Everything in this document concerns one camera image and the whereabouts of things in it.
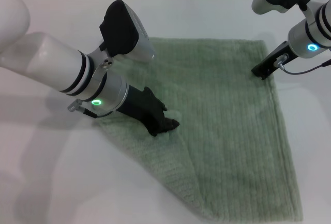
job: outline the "towel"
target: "towel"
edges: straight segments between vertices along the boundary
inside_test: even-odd
[[[190,208],[229,222],[300,221],[295,171],[273,77],[251,69],[262,41],[151,39],[157,58],[116,62],[129,84],[165,103],[174,131],[152,137],[114,112],[105,132]]]

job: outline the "led indicator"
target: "led indicator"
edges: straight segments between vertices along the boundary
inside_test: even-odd
[[[93,100],[93,101],[91,101],[91,103],[93,105],[101,105],[102,102],[100,100]]]
[[[316,46],[315,44],[309,44],[309,45],[308,45],[308,49],[309,49],[310,51],[312,51],[312,52],[317,51],[318,48],[319,48],[319,47]]]

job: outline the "white table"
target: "white table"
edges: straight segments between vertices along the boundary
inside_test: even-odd
[[[28,32],[43,31],[85,53],[114,0],[24,0]],[[258,16],[252,0],[124,0],[151,37],[263,39],[273,50],[303,19]],[[289,71],[331,58],[297,59]],[[331,68],[275,73],[300,187],[305,224],[331,220]],[[104,136],[93,120],[66,110],[72,99],[0,68],[0,222],[204,223]]]

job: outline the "black stripe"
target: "black stripe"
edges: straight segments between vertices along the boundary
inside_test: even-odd
[[[319,31],[321,32],[321,34],[323,34],[323,36],[325,38],[327,38],[328,40],[331,40],[331,36],[329,34],[327,34],[326,31],[324,31],[324,29],[321,25],[320,12],[321,12],[322,7],[323,6],[321,6],[316,12],[316,15],[315,15],[316,24],[317,24],[317,27],[319,28]]]
[[[100,86],[99,86],[98,90],[94,93],[94,95],[91,96],[89,99],[86,99],[86,100],[83,100],[83,101],[92,101],[93,99],[95,99],[96,97],[98,97],[98,95],[103,90],[103,87],[106,84],[106,81],[107,81],[107,73],[103,76],[102,81],[100,83]]]
[[[323,19],[323,22],[324,22],[326,28],[331,32],[331,25],[330,25],[330,23],[327,21],[326,14],[325,14],[326,5],[327,5],[328,3],[329,3],[329,2],[327,2],[326,4],[323,5],[323,8],[322,8],[322,19]]]
[[[306,22],[306,27],[305,27],[305,28],[306,28],[306,34],[307,34],[308,38],[311,40],[311,42],[313,42],[314,44],[316,44],[316,45],[318,45],[319,47],[324,48],[324,49],[329,49],[329,48],[330,48],[330,47],[326,47],[326,46],[324,46],[324,45],[322,45],[322,44],[319,44],[319,43],[318,43],[318,42],[312,37],[307,22]]]
[[[70,85],[67,89],[65,89],[63,91],[60,91],[62,93],[67,93],[67,92],[73,90],[79,84],[79,82],[82,80],[82,77],[84,75],[85,68],[86,68],[86,57],[85,57],[85,55],[81,51],[79,51],[79,52],[82,55],[82,66],[81,66],[81,70],[79,71],[78,76],[76,77],[76,79],[72,83],[72,85]]]
[[[94,63],[90,56],[87,55],[87,57],[88,57],[88,61],[89,61],[89,70],[88,70],[86,80],[76,92],[74,92],[72,94],[68,94],[68,96],[76,96],[76,95],[82,93],[88,86],[89,82],[91,81],[91,78],[92,78],[93,72],[94,72]]]

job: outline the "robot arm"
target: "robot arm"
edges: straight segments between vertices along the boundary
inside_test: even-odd
[[[70,112],[97,118],[116,110],[142,122],[152,136],[179,125],[165,118],[165,105],[148,87],[140,91],[110,70],[114,57],[155,57],[142,23],[123,1],[108,8],[100,25],[104,41],[90,54],[45,33],[25,34],[29,13],[22,0],[1,0],[0,9],[0,66],[76,98]]]
[[[295,25],[283,42],[252,72],[262,80],[270,76],[276,69],[284,69],[284,65],[297,57],[312,58],[331,48],[331,3],[319,3],[312,0],[254,0],[252,9],[258,14],[271,10],[286,12],[295,4],[306,17]]]

